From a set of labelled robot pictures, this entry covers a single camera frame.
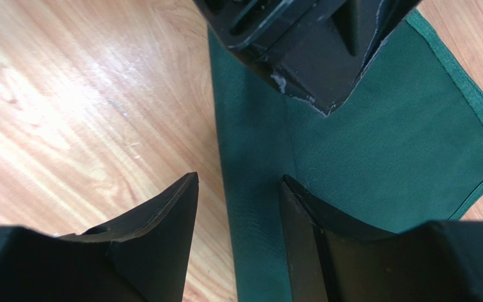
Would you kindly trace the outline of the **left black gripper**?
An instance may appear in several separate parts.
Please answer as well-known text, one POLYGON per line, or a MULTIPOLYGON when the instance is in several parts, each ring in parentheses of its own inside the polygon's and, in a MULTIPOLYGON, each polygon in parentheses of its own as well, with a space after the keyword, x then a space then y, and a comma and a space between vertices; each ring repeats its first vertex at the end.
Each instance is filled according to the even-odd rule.
POLYGON ((328 116, 417 1, 194 1, 229 51, 328 116))

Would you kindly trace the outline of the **dark green cloth napkin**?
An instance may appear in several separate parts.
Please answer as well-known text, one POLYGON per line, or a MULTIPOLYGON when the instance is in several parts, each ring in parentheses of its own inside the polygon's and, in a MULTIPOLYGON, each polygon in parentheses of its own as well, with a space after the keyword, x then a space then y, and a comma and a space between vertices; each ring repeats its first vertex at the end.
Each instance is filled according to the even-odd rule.
POLYGON ((483 195, 483 92, 418 11, 325 118, 209 36, 239 301, 290 301, 279 184, 290 175, 359 220, 401 232, 457 220, 483 195))

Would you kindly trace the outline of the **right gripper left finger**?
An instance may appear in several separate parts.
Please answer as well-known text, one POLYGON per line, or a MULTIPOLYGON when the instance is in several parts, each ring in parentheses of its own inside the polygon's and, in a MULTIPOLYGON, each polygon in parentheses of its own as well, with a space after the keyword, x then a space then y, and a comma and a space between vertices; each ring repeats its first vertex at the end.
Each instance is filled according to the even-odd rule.
POLYGON ((147 301, 181 301, 198 196, 198 174, 190 172, 126 213, 62 240, 106 244, 115 271, 147 301))

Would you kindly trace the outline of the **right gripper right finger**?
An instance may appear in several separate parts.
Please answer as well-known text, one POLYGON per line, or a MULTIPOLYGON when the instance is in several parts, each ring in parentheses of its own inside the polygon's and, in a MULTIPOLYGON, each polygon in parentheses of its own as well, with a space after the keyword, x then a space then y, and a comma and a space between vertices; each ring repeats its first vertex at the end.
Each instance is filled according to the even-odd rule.
POLYGON ((294 301, 443 301, 446 272, 433 231, 395 234, 320 200, 293 177, 280 218, 294 301))

